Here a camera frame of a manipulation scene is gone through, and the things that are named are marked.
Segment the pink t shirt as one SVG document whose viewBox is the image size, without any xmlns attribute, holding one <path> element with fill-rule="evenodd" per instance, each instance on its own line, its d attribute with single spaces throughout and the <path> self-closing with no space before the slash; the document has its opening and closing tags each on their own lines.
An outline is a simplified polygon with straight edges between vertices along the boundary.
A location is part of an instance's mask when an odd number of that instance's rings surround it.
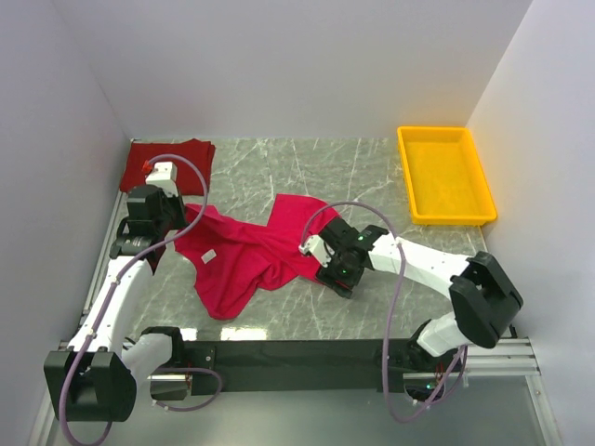
<svg viewBox="0 0 595 446">
<path fill-rule="evenodd" d="M 208 315 L 236 318 L 258 289 L 277 290 L 297 277 L 314 282 L 319 263 L 302 255 L 302 232 L 317 234 L 333 218 L 327 209 L 309 223 L 325 202 L 308 196 L 278 194 L 266 225 L 222 215 L 209 205 L 199 223 L 174 241 L 175 250 L 196 270 L 194 289 Z"/>
</svg>

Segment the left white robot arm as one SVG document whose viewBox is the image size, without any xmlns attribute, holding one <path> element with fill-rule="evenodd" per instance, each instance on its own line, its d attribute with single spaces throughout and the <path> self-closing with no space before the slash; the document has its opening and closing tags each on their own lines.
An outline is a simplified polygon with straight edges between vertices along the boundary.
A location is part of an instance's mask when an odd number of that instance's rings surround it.
<svg viewBox="0 0 595 446">
<path fill-rule="evenodd" d="M 188 225 L 181 195 L 176 187 L 141 185 L 127 194 L 126 207 L 91 310 L 68 347 L 49 352 L 44 363 L 61 422 L 124 422 L 155 369 L 172 374 L 185 364 L 176 328 L 151 328 L 123 350 L 133 309 L 165 252 L 165 236 Z"/>
</svg>

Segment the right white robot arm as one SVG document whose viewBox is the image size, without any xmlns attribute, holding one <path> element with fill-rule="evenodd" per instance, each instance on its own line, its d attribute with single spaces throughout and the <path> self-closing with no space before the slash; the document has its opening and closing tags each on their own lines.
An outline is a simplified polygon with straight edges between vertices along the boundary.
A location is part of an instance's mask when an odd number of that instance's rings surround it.
<svg viewBox="0 0 595 446">
<path fill-rule="evenodd" d="M 484 251 L 450 254 L 378 226 L 357 230 L 341 217 L 307 237 L 299 251 L 317 260 L 317 281 L 344 298 L 370 269 L 403 275 L 449 300 L 449 313 L 423 322 L 400 352 L 387 357 L 411 372 L 428 371 L 461 347 L 494 348 L 523 306 L 508 274 Z"/>
</svg>

